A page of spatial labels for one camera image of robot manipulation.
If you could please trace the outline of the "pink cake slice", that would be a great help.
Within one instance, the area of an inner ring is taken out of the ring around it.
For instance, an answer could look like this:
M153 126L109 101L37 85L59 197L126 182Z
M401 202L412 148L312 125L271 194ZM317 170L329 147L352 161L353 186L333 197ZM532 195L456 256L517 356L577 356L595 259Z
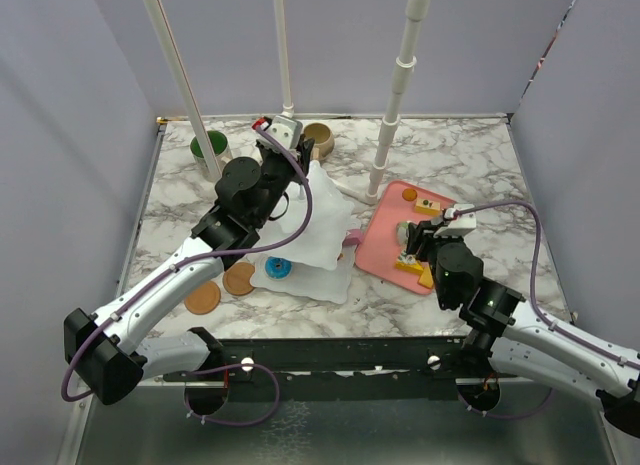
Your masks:
M362 243L363 238L364 235L360 229L350 229L343 240L343 246L358 246Z

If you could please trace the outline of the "blue frosted donut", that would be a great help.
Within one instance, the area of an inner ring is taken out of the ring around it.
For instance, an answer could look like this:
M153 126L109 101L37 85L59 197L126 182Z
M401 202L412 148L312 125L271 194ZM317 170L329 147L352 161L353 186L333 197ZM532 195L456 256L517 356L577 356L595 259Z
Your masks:
M264 270L266 275L273 280L287 278L293 269L293 264L284 258L270 256L266 259Z

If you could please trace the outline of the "white tiered serving stand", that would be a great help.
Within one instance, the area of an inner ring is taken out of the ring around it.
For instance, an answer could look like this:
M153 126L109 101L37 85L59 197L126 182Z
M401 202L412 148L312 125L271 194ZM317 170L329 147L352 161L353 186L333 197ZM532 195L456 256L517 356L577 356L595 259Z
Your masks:
M345 199L319 162L311 162L307 175L313 199L309 224L294 241L252 257L252 286L316 301L343 304L355 260L355 248L344 247L348 232L360 226L352 216L354 203ZM270 258L283 259L291 269L283 278L267 273Z

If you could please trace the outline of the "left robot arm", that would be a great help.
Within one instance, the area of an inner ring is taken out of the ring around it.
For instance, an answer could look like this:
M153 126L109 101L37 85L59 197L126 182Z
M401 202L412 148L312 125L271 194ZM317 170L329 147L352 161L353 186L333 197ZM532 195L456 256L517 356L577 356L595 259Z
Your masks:
M206 380L220 370L221 356L206 332L189 330L160 346L145 348L148 332L190 293L229 270L248 254L269 252L295 241L308 227L313 196L307 178L314 142L300 137L283 144L261 131L260 160L238 157L216 183L213 207L160 267L122 296L88 314L80 308L64 320L68 367L60 386L68 402L84 399L69 391L72 375L102 404L126 397L144 379L175 372ZM306 212L301 225L277 242L260 245L260 230L287 187L303 187Z

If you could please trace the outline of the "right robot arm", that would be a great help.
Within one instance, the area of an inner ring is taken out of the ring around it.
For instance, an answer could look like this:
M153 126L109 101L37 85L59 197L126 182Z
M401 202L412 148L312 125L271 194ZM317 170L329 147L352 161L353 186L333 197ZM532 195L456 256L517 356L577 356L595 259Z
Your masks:
M492 369L562 390L601 410L618 430L639 434L639 354L544 312L519 292L485 277L464 242L473 220L433 219L406 226L408 258L428 266L438 304L471 328L461 368Z

